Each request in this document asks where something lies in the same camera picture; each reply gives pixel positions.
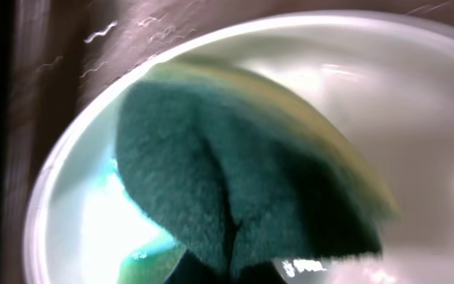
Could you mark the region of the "green yellow sponge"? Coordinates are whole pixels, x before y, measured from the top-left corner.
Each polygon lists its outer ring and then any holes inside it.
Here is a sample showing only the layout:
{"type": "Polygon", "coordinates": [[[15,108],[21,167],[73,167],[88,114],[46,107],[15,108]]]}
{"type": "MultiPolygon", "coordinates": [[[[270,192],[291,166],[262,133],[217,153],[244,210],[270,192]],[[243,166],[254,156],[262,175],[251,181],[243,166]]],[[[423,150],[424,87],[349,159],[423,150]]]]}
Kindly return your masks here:
{"type": "Polygon", "coordinates": [[[242,69],[152,67],[125,91],[115,152],[131,199],[215,274],[276,258],[379,255],[384,181],[311,104],[242,69]]]}

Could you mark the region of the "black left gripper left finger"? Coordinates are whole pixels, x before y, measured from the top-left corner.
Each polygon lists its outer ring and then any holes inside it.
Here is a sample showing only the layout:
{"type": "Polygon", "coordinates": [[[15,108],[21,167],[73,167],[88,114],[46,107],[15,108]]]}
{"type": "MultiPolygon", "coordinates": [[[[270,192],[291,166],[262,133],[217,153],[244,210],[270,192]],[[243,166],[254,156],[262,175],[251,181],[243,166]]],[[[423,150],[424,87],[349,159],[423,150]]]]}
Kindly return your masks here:
{"type": "Polygon", "coordinates": [[[164,284],[225,284],[225,279],[187,250],[164,284]]]}

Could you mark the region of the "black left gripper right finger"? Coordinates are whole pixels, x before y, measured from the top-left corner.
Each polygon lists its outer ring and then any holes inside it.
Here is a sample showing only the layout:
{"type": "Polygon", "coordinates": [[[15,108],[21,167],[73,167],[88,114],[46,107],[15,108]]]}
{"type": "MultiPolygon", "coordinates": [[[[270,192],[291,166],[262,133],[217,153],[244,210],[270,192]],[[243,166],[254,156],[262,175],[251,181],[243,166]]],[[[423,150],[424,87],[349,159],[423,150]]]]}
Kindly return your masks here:
{"type": "Polygon", "coordinates": [[[271,262],[258,263],[245,267],[236,284],[287,284],[271,262]]]}

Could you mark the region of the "white plate stained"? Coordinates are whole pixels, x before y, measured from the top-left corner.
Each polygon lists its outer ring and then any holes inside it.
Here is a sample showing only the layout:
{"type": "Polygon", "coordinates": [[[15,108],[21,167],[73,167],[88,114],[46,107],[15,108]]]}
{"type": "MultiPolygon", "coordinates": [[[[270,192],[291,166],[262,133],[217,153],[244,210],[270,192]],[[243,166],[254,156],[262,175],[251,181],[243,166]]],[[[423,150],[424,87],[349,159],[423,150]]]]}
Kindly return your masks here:
{"type": "Polygon", "coordinates": [[[173,240],[117,175],[115,120],[152,65],[208,58],[298,93],[377,168],[400,210],[378,259],[277,260],[290,283],[454,283],[454,28],[389,13],[322,11],[250,21],[156,55],[109,86],[67,128],[33,189],[28,283],[139,281],[173,240]]]}

